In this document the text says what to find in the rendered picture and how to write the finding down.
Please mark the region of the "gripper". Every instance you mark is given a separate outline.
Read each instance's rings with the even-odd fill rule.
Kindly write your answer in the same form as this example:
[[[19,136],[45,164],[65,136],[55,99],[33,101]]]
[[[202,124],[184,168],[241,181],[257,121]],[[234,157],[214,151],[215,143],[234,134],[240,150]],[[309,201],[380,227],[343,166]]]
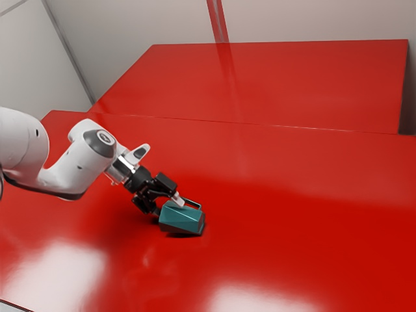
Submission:
[[[177,184],[159,172],[154,178],[144,166],[139,166],[135,173],[123,184],[133,194],[132,202],[145,214],[160,216],[161,208],[152,201],[158,197],[170,198],[179,207],[185,205],[184,199],[177,191]]]

